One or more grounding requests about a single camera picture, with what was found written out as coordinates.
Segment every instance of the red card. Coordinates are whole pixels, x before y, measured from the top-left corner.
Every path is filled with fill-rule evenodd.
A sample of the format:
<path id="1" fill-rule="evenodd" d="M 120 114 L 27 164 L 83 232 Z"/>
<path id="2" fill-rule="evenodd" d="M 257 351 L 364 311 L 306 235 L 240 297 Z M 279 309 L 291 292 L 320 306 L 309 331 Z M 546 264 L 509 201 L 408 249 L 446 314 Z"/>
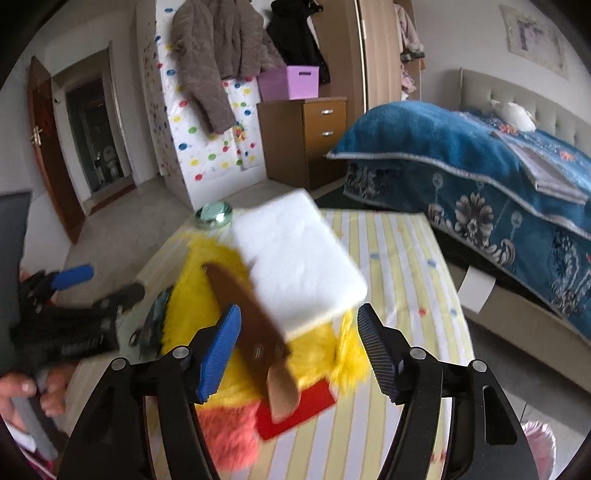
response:
<path id="1" fill-rule="evenodd" d="M 293 427 L 297 427 L 300 423 L 304 423 L 334 404 L 336 404 L 336 400 L 330 392 L 329 383 L 326 380 L 321 380 L 301 393 L 300 405 L 296 411 L 280 423 L 273 423 L 271 420 L 269 402 L 261 402 L 261 406 L 256 412 L 256 430 L 263 440 L 270 440 Z"/>

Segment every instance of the brown spatula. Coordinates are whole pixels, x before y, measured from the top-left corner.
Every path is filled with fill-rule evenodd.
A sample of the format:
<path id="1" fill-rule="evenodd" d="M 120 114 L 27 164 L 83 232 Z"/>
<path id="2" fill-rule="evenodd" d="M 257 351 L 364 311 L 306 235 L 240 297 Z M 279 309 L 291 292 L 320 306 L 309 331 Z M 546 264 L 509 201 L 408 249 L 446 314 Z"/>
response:
<path id="1" fill-rule="evenodd" d="M 242 314 L 237 345 L 261 395 L 269 399 L 271 417 L 280 422 L 300 404 L 296 381 L 287 369 L 289 347 L 250 290 L 219 264 L 203 265 L 220 308 L 235 304 Z"/>

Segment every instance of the door handle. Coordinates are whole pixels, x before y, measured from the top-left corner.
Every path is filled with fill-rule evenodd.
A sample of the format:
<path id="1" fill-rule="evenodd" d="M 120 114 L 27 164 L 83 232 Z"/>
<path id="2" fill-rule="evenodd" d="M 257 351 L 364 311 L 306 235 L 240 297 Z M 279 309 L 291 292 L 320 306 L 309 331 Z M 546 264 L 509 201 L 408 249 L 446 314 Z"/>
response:
<path id="1" fill-rule="evenodd" d="M 33 135 L 31 136 L 31 143 L 37 145 L 38 147 L 41 146 L 41 132 L 43 132 L 43 129 L 35 126 L 33 129 Z"/>

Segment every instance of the picture frame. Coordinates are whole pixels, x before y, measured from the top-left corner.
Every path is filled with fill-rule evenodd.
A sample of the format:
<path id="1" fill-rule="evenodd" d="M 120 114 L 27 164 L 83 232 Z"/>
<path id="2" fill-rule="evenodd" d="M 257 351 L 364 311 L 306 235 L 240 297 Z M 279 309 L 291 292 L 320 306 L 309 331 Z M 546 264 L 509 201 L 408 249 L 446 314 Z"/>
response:
<path id="1" fill-rule="evenodd" d="M 558 29 L 508 5 L 500 5 L 500 9 L 505 21 L 509 51 L 568 80 L 564 42 Z"/>

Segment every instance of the hanging clothes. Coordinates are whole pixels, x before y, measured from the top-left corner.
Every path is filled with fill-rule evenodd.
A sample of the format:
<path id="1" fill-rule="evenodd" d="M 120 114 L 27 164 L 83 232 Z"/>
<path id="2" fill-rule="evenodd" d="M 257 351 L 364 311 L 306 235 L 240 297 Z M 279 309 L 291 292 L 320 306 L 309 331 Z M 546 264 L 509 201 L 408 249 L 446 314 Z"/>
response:
<path id="1" fill-rule="evenodd" d="M 313 0 L 275 0 L 271 11 L 267 33 L 285 63 L 319 67 L 320 83 L 330 83 L 329 67 L 308 26 L 308 17 L 322 7 Z"/>
<path id="2" fill-rule="evenodd" d="M 398 21 L 400 22 L 400 33 L 402 36 L 402 61 L 411 61 L 412 59 L 422 59 L 425 56 L 423 44 L 418 38 L 417 30 L 414 28 L 408 12 L 401 5 L 394 4 Z"/>
<path id="3" fill-rule="evenodd" d="M 402 87 L 402 91 L 410 94 L 413 93 L 417 87 L 415 87 L 414 85 L 414 80 L 413 78 L 408 74 L 408 72 L 406 71 L 406 69 L 404 68 L 404 65 L 400 65 L 401 67 L 401 87 Z"/>
<path id="4" fill-rule="evenodd" d="M 222 80 L 284 65 L 248 0 L 187 0 L 174 14 L 172 42 L 184 86 L 217 134 L 236 125 Z"/>

